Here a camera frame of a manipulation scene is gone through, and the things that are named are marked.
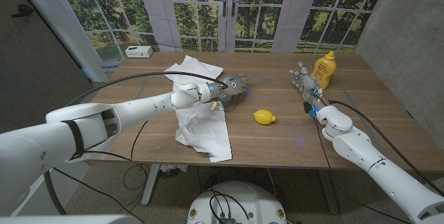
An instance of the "lemon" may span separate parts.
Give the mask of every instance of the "lemon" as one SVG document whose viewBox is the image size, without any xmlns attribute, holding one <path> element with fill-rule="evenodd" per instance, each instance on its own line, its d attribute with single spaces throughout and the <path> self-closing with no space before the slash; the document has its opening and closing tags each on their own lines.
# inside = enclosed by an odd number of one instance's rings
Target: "lemon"
<svg viewBox="0 0 444 224">
<path fill-rule="evenodd" d="M 276 117 L 268 110 L 258 110 L 253 113 L 253 116 L 255 116 L 256 122 L 260 124 L 269 124 L 276 120 Z"/>
</svg>

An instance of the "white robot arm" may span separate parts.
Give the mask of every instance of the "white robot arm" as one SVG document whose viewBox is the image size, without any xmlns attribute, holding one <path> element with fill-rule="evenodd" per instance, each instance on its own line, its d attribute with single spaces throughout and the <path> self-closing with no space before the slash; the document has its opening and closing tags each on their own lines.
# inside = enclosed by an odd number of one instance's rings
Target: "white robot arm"
<svg viewBox="0 0 444 224">
<path fill-rule="evenodd" d="M 232 80 L 240 86 L 231 86 Z M 48 113 L 45 124 L 1 134 L 0 216 L 12 213 L 30 185 L 56 164 L 96 155 L 85 150 L 107 151 L 125 129 L 161 114 L 242 93 L 246 76 L 229 76 L 223 82 L 228 88 L 217 83 L 187 84 L 174 92 L 123 103 L 72 105 Z"/>
<path fill-rule="evenodd" d="M 333 143 L 335 151 L 367 172 L 413 223 L 444 223 L 444 197 L 381 154 L 370 138 L 353 126 L 350 117 L 323 98 L 322 89 L 304 64 L 299 62 L 299 67 L 301 72 L 290 71 L 296 79 L 293 83 L 302 92 L 306 112 L 325 125 L 322 134 Z"/>
</svg>

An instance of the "crumpled tissue paper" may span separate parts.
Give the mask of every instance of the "crumpled tissue paper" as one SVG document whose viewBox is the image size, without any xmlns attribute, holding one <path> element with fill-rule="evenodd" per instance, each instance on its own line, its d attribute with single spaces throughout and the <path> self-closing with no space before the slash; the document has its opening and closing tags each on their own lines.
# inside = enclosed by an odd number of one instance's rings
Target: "crumpled tissue paper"
<svg viewBox="0 0 444 224">
<path fill-rule="evenodd" d="M 183 71 L 217 78 L 223 68 L 199 62 L 188 55 L 182 64 L 173 64 L 165 71 Z M 173 91 L 187 83 L 210 82 L 202 78 L 183 75 L 166 75 L 174 82 Z M 225 112 L 220 101 L 218 107 L 211 110 L 211 103 L 204 103 L 189 109 L 176 110 L 179 129 L 176 130 L 176 140 L 181 144 L 193 146 L 198 152 L 208 153 L 210 162 L 231 160 L 230 140 L 228 139 Z"/>
</svg>

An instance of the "door handle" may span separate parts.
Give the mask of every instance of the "door handle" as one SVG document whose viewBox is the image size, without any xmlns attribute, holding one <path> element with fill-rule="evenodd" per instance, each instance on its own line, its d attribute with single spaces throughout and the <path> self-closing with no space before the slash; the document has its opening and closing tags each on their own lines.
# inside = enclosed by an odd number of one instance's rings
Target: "door handle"
<svg viewBox="0 0 444 224">
<path fill-rule="evenodd" d="M 19 4 L 17 6 L 17 9 L 19 13 L 11 15 L 12 17 L 25 17 L 31 15 L 33 13 L 34 9 L 32 9 L 30 6 L 26 4 Z"/>
<path fill-rule="evenodd" d="M 245 3 L 245 1 L 233 0 L 233 5 L 231 7 L 231 17 L 234 17 L 234 9 L 236 8 L 236 3 Z"/>
<path fill-rule="evenodd" d="M 222 16 L 225 16 L 227 14 L 227 0 L 214 0 L 214 1 L 220 1 L 223 2 L 223 12 Z"/>
</svg>

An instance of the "concrete wall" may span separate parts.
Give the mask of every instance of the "concrete wall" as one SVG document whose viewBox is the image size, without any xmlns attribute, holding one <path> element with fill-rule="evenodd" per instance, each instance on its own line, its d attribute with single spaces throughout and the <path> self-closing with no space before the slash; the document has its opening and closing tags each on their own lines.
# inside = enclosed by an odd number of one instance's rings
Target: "concrete wall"
<svg viewBox="0 0 444 224">
<path fill-rule="evenodd" d="M 443 149 L 444 0 L 378 0 L 355 52 Z"/>
</svg>

